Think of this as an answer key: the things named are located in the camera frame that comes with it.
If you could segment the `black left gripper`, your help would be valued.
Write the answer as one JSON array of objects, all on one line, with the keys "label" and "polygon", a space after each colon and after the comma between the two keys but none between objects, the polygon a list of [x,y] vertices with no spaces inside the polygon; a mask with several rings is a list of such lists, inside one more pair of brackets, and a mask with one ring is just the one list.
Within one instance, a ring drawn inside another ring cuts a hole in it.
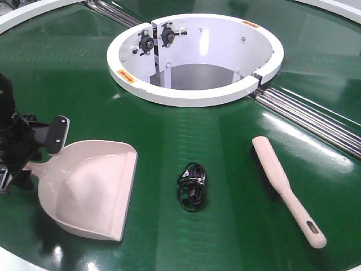
[{"label": "black left gripper", "polygon": [[10,193],[11,186],[22,190],[34,188],[31,171],[26,164],[42,159],[41,148],[51,124],[38,122],[34,114],[12,113],[8,119],[1,119],[1,193]]}]

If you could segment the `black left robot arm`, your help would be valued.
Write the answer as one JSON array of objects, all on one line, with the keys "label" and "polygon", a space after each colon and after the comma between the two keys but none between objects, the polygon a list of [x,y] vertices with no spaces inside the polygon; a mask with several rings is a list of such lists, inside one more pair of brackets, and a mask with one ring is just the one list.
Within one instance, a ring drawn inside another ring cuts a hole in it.
[{"label": "black left robot arm", "polygon": [[51,125],[37,121],[34,114],[16,110],[13,85],[1,75],[1,193],[8,194],[11,185],[31,190],[30,171],[23,168],[42,158],[41,148],[56,152],[48,141]]}]

